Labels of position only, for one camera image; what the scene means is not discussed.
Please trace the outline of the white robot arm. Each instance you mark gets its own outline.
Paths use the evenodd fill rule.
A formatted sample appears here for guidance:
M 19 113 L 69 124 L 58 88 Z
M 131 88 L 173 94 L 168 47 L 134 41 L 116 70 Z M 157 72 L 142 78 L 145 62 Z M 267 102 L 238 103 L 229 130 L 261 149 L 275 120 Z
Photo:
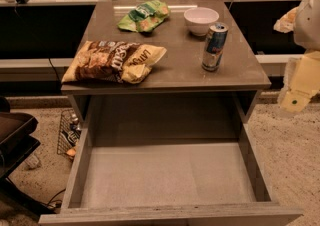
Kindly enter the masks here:
M 320 0 L 302 0 L 276 21 L 274 29 L 292 31 L 294 42 L 305 49 L 300 59 L 288 61 L 278 97 L 283 110 L 301 112 L 320 91 Z

